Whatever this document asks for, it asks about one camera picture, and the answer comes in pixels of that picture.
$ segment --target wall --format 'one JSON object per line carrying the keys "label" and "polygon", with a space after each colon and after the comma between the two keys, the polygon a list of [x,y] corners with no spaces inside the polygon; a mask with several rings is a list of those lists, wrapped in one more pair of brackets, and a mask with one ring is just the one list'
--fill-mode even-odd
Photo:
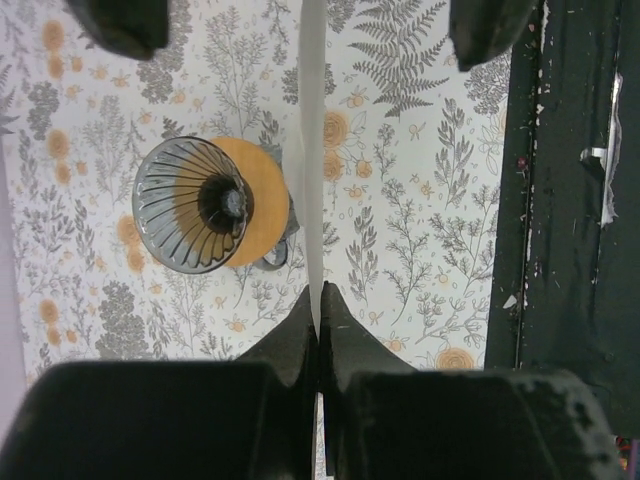
{"label": "wall", "polygon": [[[92,45],[60,0],[0,2],[29,383],[82,358],[233,358],[287,314],[306,282],[302,232],[276,273],[186,277],[141,246],[130,191],[146,152],[185,134],[277,151],[298,108],[299,1],[174,5],[171,47],[140,64]],[[329,5],[326,277],[413,365],[481,367],[508,62],[459,74],[446,2]]]}
{"label": "wall", "polygon": [[[0,149],[0,162],[4,167],[4,155]],[[9,428],[16,408],[26,389],[22,338],[18,317],[16,281],[11,248],[11,211],[6,188],[6,174],[0,169],[0,442]]]}

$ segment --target round wooden base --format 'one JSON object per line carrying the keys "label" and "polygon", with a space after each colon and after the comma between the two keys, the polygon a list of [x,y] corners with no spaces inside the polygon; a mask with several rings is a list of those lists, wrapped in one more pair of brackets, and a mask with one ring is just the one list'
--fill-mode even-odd
{"label": "round wooden base", "polygon": [[289,220],[289,190],[275,160],[262,148],[239,138],[209,140],[233,160],[253,193],[253,217],[227,267],[249,265],[276,246]]}

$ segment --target black painted wood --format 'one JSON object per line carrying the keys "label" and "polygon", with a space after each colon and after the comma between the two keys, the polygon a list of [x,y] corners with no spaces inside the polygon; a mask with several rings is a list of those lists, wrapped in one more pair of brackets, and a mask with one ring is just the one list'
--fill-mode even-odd
{"label": "black painted wood", "polygon": [[622,141],[612,182],[618,217],[600,236],[590,331],[598,362],[592,382],[609,397],[615,433],[640,438],[640,4],[624,1],[618,72]]}
{"label": "black painted wood", "polygon": [[[523,238],[513,218],[521,197],[510,177],[514,144],[522,140],[509,130],[485,365],[570,370],[598,397],[614,433],[637,438],[640,138],[633,128],[640,121],[640,6],[621,0],[549,0],[547,6],[528,166],[529,238],[520,258],[523,288],[517,288],[515,254]],[[531,67],[517,60],[509,120],[524,124],[526,112],[516,107],[523,103],[514,103],[523,92],[514,79]],[[591,149],[609,143],[616,68],[625,79],[620,121],[626,135],[613,181],[620,217],[603,229],[605,174]],[[518,299],[511,312],[516,327],[501,310],[509,289]]]}
{"label": "black painted wood", "polygon": [[[524,255],[528,231],[531,159],[535,139],[542,7],[534,10],[511,52],[509,104],[500,184],[498,238],[485,366],[516,367]],[[513,296],[516,303],[505,304]]]}
{"label": "black painted wood", "polygon": [[596,376],[606,352],[594,324],[604,171],[583,152],[608,145],[618,4],[549,2],[518,358],[521,368],[574,372],[608,414]]}

